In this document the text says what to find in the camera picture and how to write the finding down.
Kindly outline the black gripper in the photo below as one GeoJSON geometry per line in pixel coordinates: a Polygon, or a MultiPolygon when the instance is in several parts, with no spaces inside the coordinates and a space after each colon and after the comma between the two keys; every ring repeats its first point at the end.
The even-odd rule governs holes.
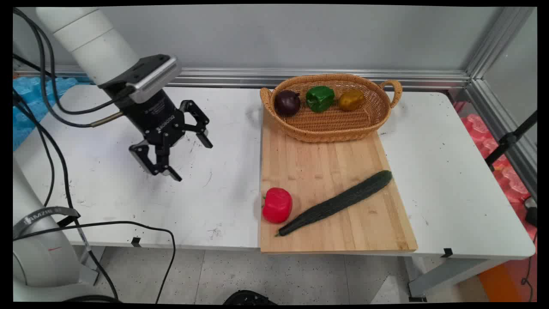
{"type": "Polygon", "coordinates": [[[177,182],[182,181],[180,175],[170,166],[170,149],[185,135],[185,131],[196,133],[204,147],[213,147],[206,128],[210,120],[193,100],[183,100],[179,110],[166,92],[160,90],[143,103],[135,103],[127,96],[117,100],[115,105],[143,135],[145,141],[131,145],[129,151],[143,170],[153,176],[163,174],[177,182]],[[184,124],[184,113],[189,113],[196,124],[184,124]],[[167,138],[169,146],[163,145],[164,138],[167,138]],[[155,151],[155,162],[148,155],[151,147],[155,151]]]}

